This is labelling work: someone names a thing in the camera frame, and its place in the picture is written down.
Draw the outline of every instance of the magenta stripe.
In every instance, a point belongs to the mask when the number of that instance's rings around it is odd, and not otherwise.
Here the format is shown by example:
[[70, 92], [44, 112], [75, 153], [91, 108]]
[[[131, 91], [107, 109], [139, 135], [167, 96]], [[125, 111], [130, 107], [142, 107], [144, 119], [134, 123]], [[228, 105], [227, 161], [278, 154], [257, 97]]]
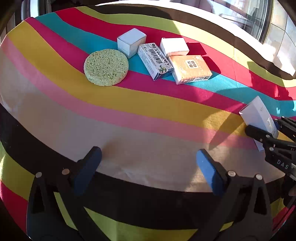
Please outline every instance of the magenta stripe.
[[[67, 42], [38, 20], [28, 18], [26, 22], [28, 22], [65, 61], [84, 73], [83, 64], [88, 56], [86, 52]], [[238, 112], [246, 106], [239, 101], [194, 86], [177, 86], [172, 81], [162, 79], [154, 82], [151, 81], [150, 76], [133, 71], [129, 71], [124, 81], [117, 84], [117, 86], [188, 100], [235, 114], [238, 114]]]
[[256, 149], [254, 141], [248, 137], [204, 129], [164, 119], [106, 109], [86, 103], [73, 97], [40, 73], [13, 45], [9, 38], [6, 38], [2, 43], [2, 50], [15, 65], [16, 69], [33, 83], [37, 89], [53, 101], [78, 115], [117, 126], [158, 133], [194, 142], [224, 145], [235, 148]]

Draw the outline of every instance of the white box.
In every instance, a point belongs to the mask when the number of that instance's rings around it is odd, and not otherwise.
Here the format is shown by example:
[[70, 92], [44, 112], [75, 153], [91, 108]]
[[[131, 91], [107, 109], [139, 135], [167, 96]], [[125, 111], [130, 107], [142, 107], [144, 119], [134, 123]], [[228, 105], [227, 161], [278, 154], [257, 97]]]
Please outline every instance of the white box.
[[184, 38], [162, 38], [160, 49], [166, 57], [187, 55], [189, 53], [189, 48]]
[[166, 77], [174, 70], [155, 43], [141, 44], [138, 55], [153, 80]]
[[[243, 108], [239, 114], [243, 118], [246, 125], [252, 125], [262, 130], [265, 130], [272, 134], [274, 138], [279, 136], [279, 132], [274, 124], [272, 117], [263, 104], [259, 96], [253, 99], [245, 108]], [[259, 141], [255, 141], [255, 144], [259, 151], [263, 151], [263, 144]]]
[[139, 45], [145, 42], [146, 34], [133, 28], [117, 38], [117, 48], [120, 52], [124, 53], [127, 58], [130, 58], [137, 53]]

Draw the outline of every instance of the metal bolt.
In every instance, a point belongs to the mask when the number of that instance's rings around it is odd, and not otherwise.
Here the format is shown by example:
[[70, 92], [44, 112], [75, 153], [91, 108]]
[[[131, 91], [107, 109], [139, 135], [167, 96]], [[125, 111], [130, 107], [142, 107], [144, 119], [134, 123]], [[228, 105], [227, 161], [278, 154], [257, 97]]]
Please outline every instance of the metal bolt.
[[262, 179], [263, 179], [262, 175], [260, 175], [260, 174], [257, 174], [257, 175], [256, 175], [256, 178], [257, 178], [258, 180], [262, 180]]
[[63, 175], [68, 175], [70, 173], [70, 170], [68, 168], [65, 168], [62, 170]]
[[235, 175], [236, 175], [235, 171], [232, 171], [232, 170], [228, 171], [227, 174], [230, 177], [235, 177]]
[[41, 176], [42, 176], [42, 172], [37, 172], [35, 175], [36, 178], [40, 178]]

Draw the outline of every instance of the round sponge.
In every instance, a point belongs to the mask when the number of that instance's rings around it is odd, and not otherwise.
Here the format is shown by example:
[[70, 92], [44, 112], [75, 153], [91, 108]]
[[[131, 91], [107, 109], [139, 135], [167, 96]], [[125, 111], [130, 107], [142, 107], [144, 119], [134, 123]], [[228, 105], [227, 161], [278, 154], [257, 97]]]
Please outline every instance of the round sponge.
[[104, 49], [91, 53], [83, 69], [87, 79], [96, 85], [116, 85], [128, 72], [128, 59], [118, 50]]

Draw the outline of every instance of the striped tablecloth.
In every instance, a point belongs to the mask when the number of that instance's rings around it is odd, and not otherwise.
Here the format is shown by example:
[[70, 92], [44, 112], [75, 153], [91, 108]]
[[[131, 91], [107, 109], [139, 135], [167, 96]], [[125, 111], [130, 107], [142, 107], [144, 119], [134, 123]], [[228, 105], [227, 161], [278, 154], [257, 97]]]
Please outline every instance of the striped tablecloth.
[[[189, 54], [207, 62], [210, 80], [152, 81], [136, 54], [121, 83], [90, 83], [86, 57], [116, 49], [116, 38], [134, 27], [157, 45], [162, 37], [183, 36]], [[260, 96], [271, 115], [296, 116], [296, 80], [198, 16], [115, 4], [28, 18], [1, 44], [0, 95], [0, 195], [24, 231], [35, 173], [71, 169], [93, 146], [102, 149], [103, 160], [82, 201], [112, 241], [185, 241], [203, 224], [219, 198], [196, 164], [201, 148], [226, 170], [262, 174], [273, 216], [283, 208], [283, 173], [245, 135], [238, 111]], [[56, 199], [75, 227], [58, 193]]]

